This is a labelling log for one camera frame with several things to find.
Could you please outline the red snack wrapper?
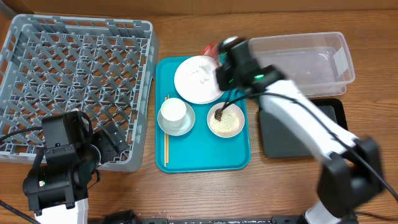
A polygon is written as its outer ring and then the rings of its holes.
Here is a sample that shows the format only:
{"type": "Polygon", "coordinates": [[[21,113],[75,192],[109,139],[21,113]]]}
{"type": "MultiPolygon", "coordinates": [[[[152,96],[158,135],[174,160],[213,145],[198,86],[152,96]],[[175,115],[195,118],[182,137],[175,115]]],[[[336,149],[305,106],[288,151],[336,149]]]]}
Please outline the red snack wrapper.
{"type": "Polygon", "coordinates": [[[203,49],[202,54],[211,58],[217,58],[218,46],[215,43],[210,43],[203,49]]]}

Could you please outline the brown food scrap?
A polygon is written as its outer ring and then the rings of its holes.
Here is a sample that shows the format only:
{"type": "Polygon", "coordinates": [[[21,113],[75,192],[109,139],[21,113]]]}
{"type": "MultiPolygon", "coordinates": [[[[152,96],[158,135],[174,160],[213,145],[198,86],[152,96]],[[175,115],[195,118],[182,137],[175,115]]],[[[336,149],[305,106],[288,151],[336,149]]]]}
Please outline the brown food scrap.
{"type": "Polygon", "coordinates": [[[222,108],[218,108],[218,109],[215,111],[215,119],[216,119],[217,121],[221,121],[222,115],[223,115],[223,109],[222,109],[222,108]]]}

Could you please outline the pink bowl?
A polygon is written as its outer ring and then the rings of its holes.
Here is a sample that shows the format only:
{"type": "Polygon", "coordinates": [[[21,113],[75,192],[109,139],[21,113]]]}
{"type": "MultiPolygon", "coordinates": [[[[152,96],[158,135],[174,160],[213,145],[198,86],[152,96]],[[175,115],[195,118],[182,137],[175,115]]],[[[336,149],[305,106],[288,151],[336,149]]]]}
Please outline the pink bowl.
{"type": "Polygon", "coordinates": [[[213,134],[221,138],[232,138],[237,136],[245,125],[245,115],[242,109],[235,104],[230,105],[218,121],[215,118],[217,109],[221,109],[224,105],[223,102],[215,104],[208,112],[207,124],[213,134]]]}

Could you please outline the white rice pile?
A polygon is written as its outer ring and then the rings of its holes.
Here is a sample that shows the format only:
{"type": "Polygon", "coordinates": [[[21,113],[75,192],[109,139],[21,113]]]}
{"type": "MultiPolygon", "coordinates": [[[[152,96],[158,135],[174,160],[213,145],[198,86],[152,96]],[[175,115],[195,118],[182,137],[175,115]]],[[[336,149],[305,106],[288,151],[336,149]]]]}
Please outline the white rice pile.
{"type": "Polygon", "coordinates": [[[218,134],[234,132],[239,128],[239,118],[234,111],[224,110],[221,121],[217,121],[213,116],[211,117],[210,128],[218,134]]]}

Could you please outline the white paper cup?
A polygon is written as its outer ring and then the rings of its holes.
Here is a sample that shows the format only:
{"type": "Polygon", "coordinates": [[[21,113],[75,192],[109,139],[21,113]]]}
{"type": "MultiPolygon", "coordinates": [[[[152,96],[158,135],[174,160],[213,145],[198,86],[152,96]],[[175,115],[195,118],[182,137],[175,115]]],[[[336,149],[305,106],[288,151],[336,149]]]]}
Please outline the white paper cup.
{"type": "Polygon", "coordinates": [[[160,112],[169,126],[179,126],[187,113],[187,107],[181,99],[169,98],[162,103],[160,112]]]}

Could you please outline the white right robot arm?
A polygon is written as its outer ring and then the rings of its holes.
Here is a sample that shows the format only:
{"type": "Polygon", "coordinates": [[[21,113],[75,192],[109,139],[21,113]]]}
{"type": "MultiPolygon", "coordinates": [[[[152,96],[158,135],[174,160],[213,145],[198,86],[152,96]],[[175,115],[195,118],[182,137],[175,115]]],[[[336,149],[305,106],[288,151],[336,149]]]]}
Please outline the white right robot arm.
{"type": "Polygon", "coordinates": [[[277,67],[262,67],[248,40],[230,37],[217,46],[223,56],[216,69],[220,90],[237,89],[256,99],[276,117],[320,163],[318,202],[298,223],[342,223],[354,210],[385,189],[379,147],[372,138],[360,139],[345,130],[302,94],[277,67]]]}

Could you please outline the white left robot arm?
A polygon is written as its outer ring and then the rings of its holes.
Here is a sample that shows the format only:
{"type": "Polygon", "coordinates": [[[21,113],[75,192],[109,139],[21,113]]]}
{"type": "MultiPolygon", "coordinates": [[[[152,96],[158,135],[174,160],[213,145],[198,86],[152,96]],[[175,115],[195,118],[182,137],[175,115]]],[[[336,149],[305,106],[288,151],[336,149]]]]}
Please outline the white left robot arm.
{"type": "Polygon", "coordinates": [[[42,120],[45,147],[23,182],[38,223],[88,221],[88,189],[98,167],[127,149],[114,123],[95,131],[88,115],[72,111],[42,120]]]}

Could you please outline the black waste tray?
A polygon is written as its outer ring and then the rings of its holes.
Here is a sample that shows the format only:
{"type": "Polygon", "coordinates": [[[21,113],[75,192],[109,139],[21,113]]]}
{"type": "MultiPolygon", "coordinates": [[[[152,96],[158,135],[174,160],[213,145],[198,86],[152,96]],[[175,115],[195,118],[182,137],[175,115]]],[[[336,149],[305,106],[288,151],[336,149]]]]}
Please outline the black waste tray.
{"type": "MultiPolygon", "coordinates": [[[[348,130],[342,102],[337,98],[311,99],[336,124],[348,130]]],[[[275,116],[259,108],[264,155],[269,159],[311,157],[304,144],[275,116]]]]}

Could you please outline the grey dishwasher rack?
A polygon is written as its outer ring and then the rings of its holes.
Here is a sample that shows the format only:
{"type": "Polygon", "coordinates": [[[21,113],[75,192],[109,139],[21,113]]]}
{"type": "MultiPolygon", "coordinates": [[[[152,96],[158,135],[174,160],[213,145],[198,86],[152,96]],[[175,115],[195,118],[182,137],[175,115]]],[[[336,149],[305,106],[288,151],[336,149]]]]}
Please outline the grey dishwasher rack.
{"type": "Polygon", "coordinates": [[[102,169],[137,171],[158,54],[149,21],[13,18],[1,49],[1,160],[32,163],[44,147],[42,119],[80,110],[94,130],[114,123],[128,143],[102,169]]]}

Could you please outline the large white plate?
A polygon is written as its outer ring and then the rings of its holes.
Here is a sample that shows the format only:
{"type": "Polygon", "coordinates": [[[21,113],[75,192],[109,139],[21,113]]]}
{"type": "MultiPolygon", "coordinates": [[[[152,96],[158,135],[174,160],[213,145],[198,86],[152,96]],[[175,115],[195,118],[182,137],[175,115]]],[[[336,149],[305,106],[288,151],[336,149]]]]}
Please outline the large white plate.
{"type": "Polygon", "coordinates": [[[215,59],[198,55],[184,60],[177,68],[174,85],[177,93],[194,104],[207,104],[220,98],[221,91],[216,81],[216,69],[220,63],[215,59]]]}

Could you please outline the teal serving tray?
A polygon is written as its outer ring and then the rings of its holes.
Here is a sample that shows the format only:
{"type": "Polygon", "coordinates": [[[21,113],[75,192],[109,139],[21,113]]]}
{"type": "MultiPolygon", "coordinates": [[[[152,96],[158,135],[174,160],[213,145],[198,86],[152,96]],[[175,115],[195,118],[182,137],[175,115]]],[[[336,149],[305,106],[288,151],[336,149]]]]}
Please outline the teal serving tray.
{"type": "Polygon", "coordinates": [[[231,138],[216,136],[207,125],[207,114],[212,106],[224,103],[227,94],[218,100],[205,104],[189,105],[195,112],[195,123],[188,133],[169,137],[169,163],[165,161],[165,133],[160,124],[160,107],[165,97],[180,98],[174,87],[174,75],[178,66],[187,57],[169,57],[161,60],[155,73],[155,161],[167,173],[202,172],[213,170],[238,170],[247,166],[251,159],[250,135],[246,101],[236,103],[244,114],[243,130],[231,138]]]}

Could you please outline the clear plastic bin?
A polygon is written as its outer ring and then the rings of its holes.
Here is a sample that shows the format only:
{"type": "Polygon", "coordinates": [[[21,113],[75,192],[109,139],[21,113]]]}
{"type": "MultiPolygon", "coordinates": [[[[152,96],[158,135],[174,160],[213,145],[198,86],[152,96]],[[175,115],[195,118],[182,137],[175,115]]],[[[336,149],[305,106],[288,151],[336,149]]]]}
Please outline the clear plastic bin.
{"type": "Polygon", "coordinates": [[[256,37],[249,46],[259,63],[275,65],[307,97],[342,95],[355,80],[353,61],[341,32],[256,37]]]}

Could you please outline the grey small bowl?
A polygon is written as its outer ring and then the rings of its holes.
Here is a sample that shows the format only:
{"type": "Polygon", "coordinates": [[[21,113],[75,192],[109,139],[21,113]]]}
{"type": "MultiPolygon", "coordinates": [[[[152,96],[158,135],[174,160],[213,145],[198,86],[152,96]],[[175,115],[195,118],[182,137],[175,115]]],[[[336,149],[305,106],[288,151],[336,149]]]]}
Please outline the grey small bowl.
{"type": "Polygon", "coordinates": [[[189,104],[185,104],[187,107],[187,112],[182,118],[182,123],[178,126],[171,126],[168,124],[167,120],[162,116],[161,112],[158,112],[157,122],[163,132],[171,136],[182,136],[187,134],[195,124],[195,112],[189,104]]]}

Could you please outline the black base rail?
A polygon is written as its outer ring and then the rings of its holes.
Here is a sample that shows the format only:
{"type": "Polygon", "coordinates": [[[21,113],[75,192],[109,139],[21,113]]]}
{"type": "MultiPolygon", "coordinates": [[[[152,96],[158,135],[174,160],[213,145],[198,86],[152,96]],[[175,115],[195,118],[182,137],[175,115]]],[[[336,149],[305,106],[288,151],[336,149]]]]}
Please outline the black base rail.
{"type": "Polygon", "coordinates": [[[88,224],[299,224],[307,223],[299,215],[273,216],[270,218],[211,218],[211,219],[168,219],[139,218],[132,210],[112,213],[102,219],[91,218],[88,224]]]}

